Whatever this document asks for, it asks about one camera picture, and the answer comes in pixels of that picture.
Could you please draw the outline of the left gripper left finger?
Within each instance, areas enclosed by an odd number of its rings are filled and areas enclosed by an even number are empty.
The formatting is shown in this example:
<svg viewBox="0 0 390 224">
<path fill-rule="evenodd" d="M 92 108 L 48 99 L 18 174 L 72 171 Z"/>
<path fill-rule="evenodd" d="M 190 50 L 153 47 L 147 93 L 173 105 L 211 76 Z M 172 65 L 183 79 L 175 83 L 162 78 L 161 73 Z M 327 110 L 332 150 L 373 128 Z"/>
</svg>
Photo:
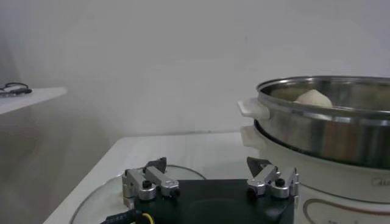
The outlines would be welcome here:
<svg viewBox="0 0 390 224">
<path fill-rule="evenodd" d="M 162 157 L 144 167 L 126 169 L 121 175 L 123 203 L 133 209 L 135 200 L 152 201 L 158 193 L 165 198 L 179 197 L 179 181 L 165 175 L 166 167 L 167 159 Z"/>
</svg>

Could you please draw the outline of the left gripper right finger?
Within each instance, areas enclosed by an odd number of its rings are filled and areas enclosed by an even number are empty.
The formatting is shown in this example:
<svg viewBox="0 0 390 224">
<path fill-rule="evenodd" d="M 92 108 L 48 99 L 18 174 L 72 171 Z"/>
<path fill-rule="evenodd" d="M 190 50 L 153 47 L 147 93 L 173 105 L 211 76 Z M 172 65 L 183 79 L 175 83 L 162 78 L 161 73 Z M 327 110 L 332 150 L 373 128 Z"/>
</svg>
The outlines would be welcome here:
<svg viewBox="0 0 390 224">
<path fill-rule="evenodd" d="M 295 167 L 280 170 L 266 159 L 247 157 L 247 166 L 252 174 L 247 183 L 250 198 L 262 197 L 266 191 L 277 199 L 299 196 L 299 174 Z"/>
</svg>

